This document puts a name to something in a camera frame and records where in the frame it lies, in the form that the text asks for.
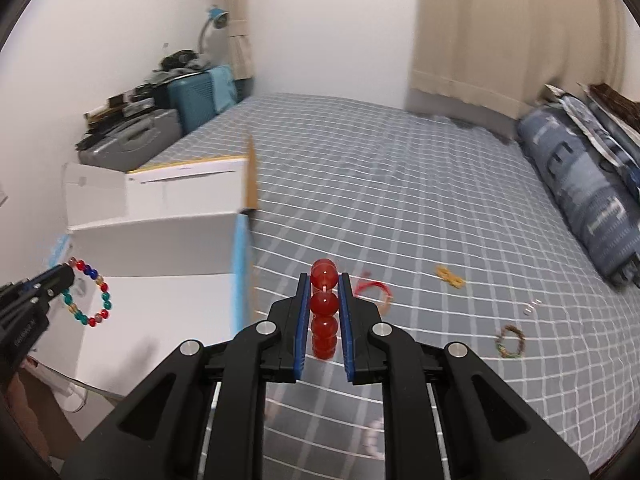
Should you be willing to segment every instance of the cardboard box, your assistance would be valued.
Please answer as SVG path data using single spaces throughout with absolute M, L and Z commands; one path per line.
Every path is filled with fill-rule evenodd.
M 232 337 L 250 320 L 249 157 L 117 171 L 69 164 L 63 174 L 68 236 L 55 262 L 83 259 L 109 284 L 113 308 L 83 326 L 62 298 L 31 352 L 70 380 L 127 395 L 182 341 Z M 76 271 L 71 293 L 92 316 L 101 291 Z

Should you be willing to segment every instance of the mattress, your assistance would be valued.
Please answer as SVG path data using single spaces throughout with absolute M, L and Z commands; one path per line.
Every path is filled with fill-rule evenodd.
M 623 445 L 639 420 L 640 293 L 602 281 L 515 143 L 443 117 L 277 94 L 151 163 L 242 153 L 246 133 L 258 155 L 259 317 L 329 257 L 354 280 L 387 283 L 386 320 L 416 340 L 469 345 L 590 471 Z M 437 264 L 466 287 L 439 280 Z M 524 357 L 498 354 L 506 324 L 524 332 Z M 328 362 L 311 354 L 301 381 L 268 387 L 264 477 L 383 478 L 380 386 L 347 383 L 340 345 Z

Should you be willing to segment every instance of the white wall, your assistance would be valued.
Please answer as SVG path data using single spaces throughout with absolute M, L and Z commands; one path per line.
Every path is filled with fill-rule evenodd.
M 82 114 L 195 48 L 212 3 L 31 1 L 0 52 L 0 283 L 33 276 L 65 231 L 61 168 L 76 160 Z
M 402 108 L 417 0 L 250 0 L 255 92 Z

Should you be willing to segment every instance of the beige curtain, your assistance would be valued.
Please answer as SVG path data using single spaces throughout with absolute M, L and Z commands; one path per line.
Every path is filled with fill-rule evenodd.
M 625 21 L 619 0 L 419 0 L 412 88 L 511 118 L 551 83 L 620 89 Z
M 248 79 L 254 76 L 254 60 L 249 42 L 248 0 L 224 0 L 225 10 L 229 12 L 229 24 L 226 28 L 229 45 L 229 63 L 235 79 Z

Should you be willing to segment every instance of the bed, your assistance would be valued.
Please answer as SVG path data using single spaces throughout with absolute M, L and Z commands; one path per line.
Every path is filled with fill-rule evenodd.
M 640 413 L 640 291 L 602 281 L 517 144 L 443 117 L 276 94 L 151 164 L 242 153 L 243 133 L 258 155 L 258 316 L 329 257 L 387 283 L 386 319 L 418 341 L 469 345 L 590 471 L 624 444 Z M 439 280 L 437 264 L 466 287 Z M 526 336 L 521 359 L 495 347 L 509 323 Z M 330 362 L 308 349 L 302 381 L 268 388 L 265 478 L 383 478 L 381 389 L 351 386 L 341 363 L 340 345 Z

